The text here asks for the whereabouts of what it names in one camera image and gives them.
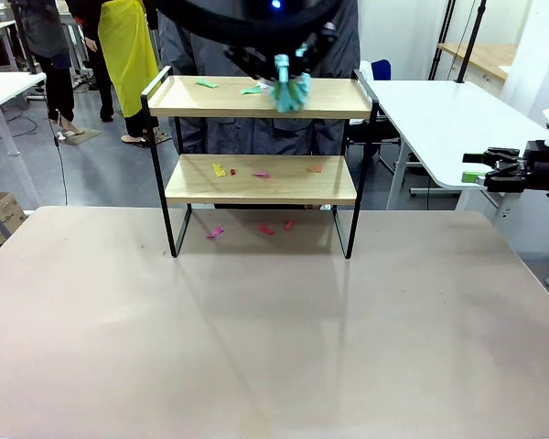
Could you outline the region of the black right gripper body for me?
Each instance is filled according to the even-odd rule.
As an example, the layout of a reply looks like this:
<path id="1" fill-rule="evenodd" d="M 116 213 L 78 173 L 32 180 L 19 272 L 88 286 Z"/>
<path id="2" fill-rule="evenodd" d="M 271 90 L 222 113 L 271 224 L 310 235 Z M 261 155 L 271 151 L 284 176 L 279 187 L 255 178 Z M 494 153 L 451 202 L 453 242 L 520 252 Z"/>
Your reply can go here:
<path id="1" fill-rule="evenodd" d="M 549 162 L 521 159 L 522 188 L 549 192 Z"/>

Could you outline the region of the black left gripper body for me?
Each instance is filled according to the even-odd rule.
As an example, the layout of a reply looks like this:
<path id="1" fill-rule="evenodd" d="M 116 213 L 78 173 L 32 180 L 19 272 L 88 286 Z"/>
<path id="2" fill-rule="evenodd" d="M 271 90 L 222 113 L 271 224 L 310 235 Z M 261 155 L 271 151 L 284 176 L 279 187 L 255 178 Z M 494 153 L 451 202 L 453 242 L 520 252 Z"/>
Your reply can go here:
<path id="1" fill-rule="evenodd" d="M 334 25 L 325 25 L 317 31 L 299 35 L 290 29 L 272 36 L 260 35 L 256 40 L 241 45 L 229 45 L 228 53 L 248 53 L 259 59 L 287 55 L 290 59 L 323 59 L 337 41 Z"/>

